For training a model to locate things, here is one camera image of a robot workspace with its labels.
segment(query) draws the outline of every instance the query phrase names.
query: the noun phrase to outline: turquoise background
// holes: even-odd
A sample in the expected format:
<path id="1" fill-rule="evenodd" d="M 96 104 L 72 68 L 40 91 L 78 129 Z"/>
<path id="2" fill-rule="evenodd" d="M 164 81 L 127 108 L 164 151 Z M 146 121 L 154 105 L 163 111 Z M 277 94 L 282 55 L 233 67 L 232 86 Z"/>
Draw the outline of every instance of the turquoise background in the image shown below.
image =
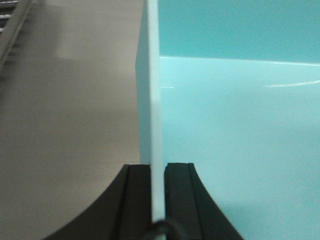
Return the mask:
<path id="1" fill-rule="evenodd" d="M 320 63 L 318 0 L 160 0 L 162 56 Z"/>

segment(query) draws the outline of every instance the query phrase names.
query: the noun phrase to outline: metal rack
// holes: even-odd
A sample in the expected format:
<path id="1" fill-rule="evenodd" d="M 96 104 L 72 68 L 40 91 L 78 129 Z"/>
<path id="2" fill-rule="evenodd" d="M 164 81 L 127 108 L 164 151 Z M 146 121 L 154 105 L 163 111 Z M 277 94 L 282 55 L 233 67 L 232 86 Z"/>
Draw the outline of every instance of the metal rack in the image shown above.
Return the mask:
<path id="1" fill-rule="evenodd" d="M 32 0 L 0 0 L 0 69 L 29 13 Z"/>

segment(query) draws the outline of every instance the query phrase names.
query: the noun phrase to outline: gray floor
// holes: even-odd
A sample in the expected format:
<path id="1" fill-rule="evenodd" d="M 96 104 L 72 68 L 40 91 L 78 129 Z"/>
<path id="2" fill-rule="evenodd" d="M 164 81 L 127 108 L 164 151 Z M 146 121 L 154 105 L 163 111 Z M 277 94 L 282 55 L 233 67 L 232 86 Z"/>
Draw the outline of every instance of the gray floor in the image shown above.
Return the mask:
<path id="1" fill-rule="evenodd" d="M 139 162 L 143 0 L 34 4 L 0 74 L 0 239 L 37 240 Z"/>

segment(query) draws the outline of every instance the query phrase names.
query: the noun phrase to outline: beige floor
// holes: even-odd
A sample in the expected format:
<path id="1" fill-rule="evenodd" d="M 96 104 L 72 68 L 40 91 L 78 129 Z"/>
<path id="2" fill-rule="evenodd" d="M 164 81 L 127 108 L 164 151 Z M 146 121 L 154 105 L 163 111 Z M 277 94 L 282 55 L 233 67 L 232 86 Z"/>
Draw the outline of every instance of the beige floor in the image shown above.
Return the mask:
<path id="1" fill-rule="evenodd" d="M 0 74 L 0 239 L 38 240 L 139 162 L 143 0 L 34 4 Z"/>

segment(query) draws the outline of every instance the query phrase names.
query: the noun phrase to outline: light blue wall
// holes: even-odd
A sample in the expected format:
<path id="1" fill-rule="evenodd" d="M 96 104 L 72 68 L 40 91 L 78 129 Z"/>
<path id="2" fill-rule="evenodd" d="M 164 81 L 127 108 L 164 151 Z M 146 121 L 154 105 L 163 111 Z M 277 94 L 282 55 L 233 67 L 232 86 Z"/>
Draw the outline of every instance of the light blue wall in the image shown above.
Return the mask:
<path id="1" fill-rule="evenodd" d="M 320 63 L 319 0 L 160 0 L 160 53 Z"/>
<path id="2" fill-rule="evenodd" d="M 246 240 L 320 236 L 320 64 L 162 57 L 163 159 Z"/>

